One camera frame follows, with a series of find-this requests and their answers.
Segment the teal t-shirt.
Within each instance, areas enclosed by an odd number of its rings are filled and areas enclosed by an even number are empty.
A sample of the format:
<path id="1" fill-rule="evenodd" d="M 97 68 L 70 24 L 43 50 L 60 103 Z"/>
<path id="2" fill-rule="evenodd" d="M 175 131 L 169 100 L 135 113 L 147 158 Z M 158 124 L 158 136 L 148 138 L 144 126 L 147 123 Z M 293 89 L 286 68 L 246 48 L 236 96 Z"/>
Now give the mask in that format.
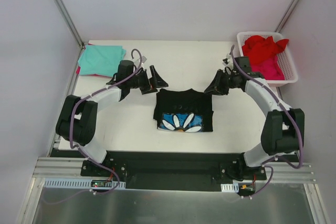
<path id="1" fill-rule="evenodd" d="M 76 74 L 80 76 L 112 77 L 124 59 L 126 50 L 122 46 L 100 46 L 88 44 L 78 60 Z"/>

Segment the black t-shirt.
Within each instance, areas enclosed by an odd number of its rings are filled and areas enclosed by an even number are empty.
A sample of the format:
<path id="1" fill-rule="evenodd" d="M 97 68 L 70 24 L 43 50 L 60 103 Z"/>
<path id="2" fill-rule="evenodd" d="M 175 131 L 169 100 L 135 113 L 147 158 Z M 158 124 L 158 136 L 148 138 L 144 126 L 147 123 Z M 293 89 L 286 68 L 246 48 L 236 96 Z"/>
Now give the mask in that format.
<path id="1" fill-rule="evenodd" d="M 210 94 L 188 89 L 162 89 L 156 94 L 153 119 L 159 130 L 198 133 L 213 131 L 213 103 Z"/>

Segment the pink t-shirt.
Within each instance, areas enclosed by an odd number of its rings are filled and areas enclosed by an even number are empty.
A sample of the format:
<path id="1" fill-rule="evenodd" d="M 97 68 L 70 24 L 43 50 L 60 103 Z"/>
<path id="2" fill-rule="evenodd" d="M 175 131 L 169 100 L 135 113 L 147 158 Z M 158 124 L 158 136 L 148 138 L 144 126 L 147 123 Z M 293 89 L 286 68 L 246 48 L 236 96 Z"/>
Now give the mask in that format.
<path id="1" fill-rule="evenodd" d="M 78 60 L 78 74 L 111 77 L 109 60 L 106 46 L 87 45 Z"/>

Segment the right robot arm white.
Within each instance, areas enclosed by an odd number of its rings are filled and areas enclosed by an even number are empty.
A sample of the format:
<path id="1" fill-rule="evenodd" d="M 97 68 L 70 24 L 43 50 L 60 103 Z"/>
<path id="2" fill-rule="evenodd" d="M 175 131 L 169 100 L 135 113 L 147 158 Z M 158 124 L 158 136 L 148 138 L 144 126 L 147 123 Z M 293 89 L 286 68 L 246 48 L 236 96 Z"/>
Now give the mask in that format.
<path id="1" fill-rule="evenodd" d="M 205 89 L 206 94 L 228 95 L 231 89 L 241 89 L 259 106 L 265 116 L 260 142 L 242 153 L 236 162 L 236 173 L 248 179 L 256 167 L 281 160 L 294 169 L 303 165 L 305 117 L 301 109 L 294 109 L 276 96 L 266 79 L 253 72 L 247 57 L 229 54 Z"/>

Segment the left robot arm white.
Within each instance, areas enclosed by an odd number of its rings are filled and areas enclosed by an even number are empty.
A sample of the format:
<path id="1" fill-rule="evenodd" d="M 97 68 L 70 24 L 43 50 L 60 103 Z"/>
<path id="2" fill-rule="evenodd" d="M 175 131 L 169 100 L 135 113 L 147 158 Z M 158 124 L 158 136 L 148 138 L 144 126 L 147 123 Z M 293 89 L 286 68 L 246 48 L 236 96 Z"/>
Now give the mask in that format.
<path id="1" fill-rule="evenodd" d="M 94 161 L 92 169 L 99 176 L 110 173 L 111 164 L 107 161 L 107 150 L 95 137 L 97 114 L 114 103 L 122 101 L 132 89 L 139 89 L 142 94 L 157 92 L 159 88 L 168 87 L 150 66 L 151 77 L 142 66 L 136 67 L 131 60 L 122 60 L 117 73 L 100 90 L 84 97 L 69 95 L 61 109 L 56 134 L 77 148 L 86 158 Z"/>

